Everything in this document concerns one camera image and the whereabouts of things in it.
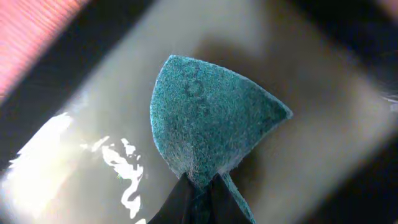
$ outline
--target teal fabric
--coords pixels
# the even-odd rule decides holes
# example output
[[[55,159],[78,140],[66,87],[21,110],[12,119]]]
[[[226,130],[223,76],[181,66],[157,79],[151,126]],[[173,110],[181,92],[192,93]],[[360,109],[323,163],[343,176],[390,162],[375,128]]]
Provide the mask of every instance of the teal fabric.
[[[171,55],[157,77],[150,104],[155,144],[179,178],[196,187],[196,223],[206,223],[206,188],[219,173],[241,210],[253,215],[229,171],[291,110],[251,80],[226,68]]]

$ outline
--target teal cloth piece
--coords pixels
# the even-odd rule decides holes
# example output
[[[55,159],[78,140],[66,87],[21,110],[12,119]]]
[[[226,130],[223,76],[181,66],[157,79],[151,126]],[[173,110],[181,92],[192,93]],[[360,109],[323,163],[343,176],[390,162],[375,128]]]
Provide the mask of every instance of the teal cloth piece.
[[[207,223],[206,188],[221,174],[244,214],[256,223],[229,171],[293,113],[253,81],[201,60],[171,55],[150,103],[155,145],[179,178],[195,184],[196,223]]]

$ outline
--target sponge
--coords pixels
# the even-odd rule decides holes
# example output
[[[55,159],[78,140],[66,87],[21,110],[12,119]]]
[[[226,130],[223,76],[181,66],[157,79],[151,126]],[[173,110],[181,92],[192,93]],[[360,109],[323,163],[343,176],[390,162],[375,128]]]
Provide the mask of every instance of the sponge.
[[[291,110],[251,80],[226,68],[171,55],[150,103],[154,142],[179,178],[195,185],[195,223],[210,216],[206,188],[219,173],[239,207],[255,223],[229,171]]]

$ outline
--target red cloth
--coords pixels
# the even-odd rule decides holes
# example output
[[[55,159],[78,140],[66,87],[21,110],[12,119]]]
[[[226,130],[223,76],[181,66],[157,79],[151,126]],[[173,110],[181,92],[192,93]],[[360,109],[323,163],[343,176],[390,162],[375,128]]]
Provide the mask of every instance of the red cloth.
[[[0,0],[0,99],[88,0]]]

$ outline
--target wet surface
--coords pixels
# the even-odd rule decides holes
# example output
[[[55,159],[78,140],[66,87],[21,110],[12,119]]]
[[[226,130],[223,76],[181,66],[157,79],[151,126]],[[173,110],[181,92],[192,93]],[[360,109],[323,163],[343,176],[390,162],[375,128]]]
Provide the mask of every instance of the wet surface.
[[[43,140],[20,153],[29,162],[9,169],[24,167],[3,188],[18,189],[4,194],[13,223],[143,224],[155,215],[177,181],[149,120],[154,82],[170,54],[234,70],[295,113],[232,173],[258,223],[297,222],[394,125],[349,53],[283,1],[161,1],[52,119]],[[18,197],[23,203],[14,203]]]

